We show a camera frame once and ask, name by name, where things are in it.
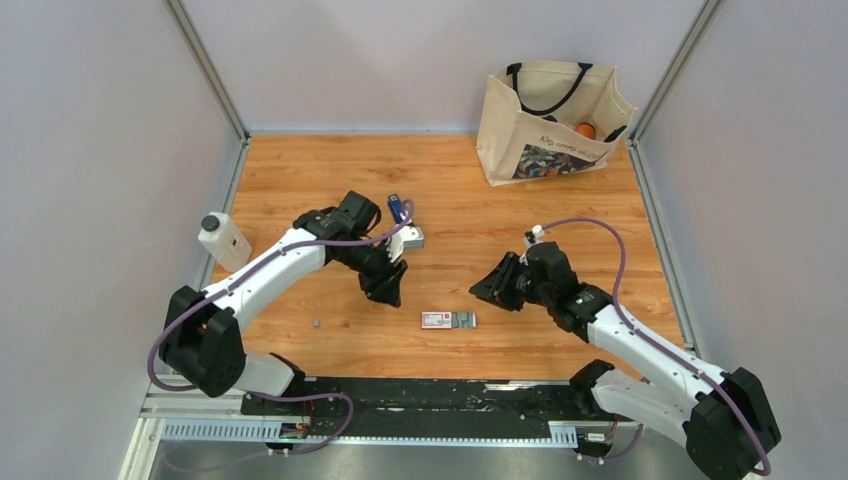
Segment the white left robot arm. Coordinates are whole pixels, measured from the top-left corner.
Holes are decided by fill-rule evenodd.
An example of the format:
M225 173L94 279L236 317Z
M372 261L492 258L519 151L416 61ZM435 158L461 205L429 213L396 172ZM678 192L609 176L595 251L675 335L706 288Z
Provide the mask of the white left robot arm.
M296 413L306 398L303 372L279 355L246 351L243 333L272 301L332 262L357 273L368 300L400 307L407 263L399 235L413 213L413 201L402 200L400 222L372 236L380 208L350 191L339 205L298 217L272 247L229 277L203 290L178 289L148 354L150 381L166 391L199 390L210 398L241 390L266 397L281 414Z

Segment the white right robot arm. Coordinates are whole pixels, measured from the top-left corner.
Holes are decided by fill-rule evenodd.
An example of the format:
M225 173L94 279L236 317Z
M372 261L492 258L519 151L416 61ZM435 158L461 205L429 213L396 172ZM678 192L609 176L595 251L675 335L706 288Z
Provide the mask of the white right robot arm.
M594 360L575 374L572 409L586 419L624 416L683 447L710 479L766 476L782 433L760 379L728 372L663 338L602 288L579 281L554 242L508 252L469 292L507 311L543 307L562 330L605 350L638 372L632 377Z

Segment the red white staple box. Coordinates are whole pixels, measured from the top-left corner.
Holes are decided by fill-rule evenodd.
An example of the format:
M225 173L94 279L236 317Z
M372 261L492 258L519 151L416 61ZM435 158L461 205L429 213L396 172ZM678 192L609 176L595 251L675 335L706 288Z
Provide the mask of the red white staple box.
M475 329L477 315L473 311L430 311L421 313L424 330Z

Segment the blue black stapler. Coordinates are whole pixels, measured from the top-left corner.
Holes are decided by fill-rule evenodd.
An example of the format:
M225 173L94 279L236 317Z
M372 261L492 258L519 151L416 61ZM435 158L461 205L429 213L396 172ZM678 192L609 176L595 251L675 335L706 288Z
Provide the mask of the blue black stapler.
M387 198L387 206L389 208L393 221L396 224L401 224L406 218L406 210L403 200L399 197L398 194L391 194Z

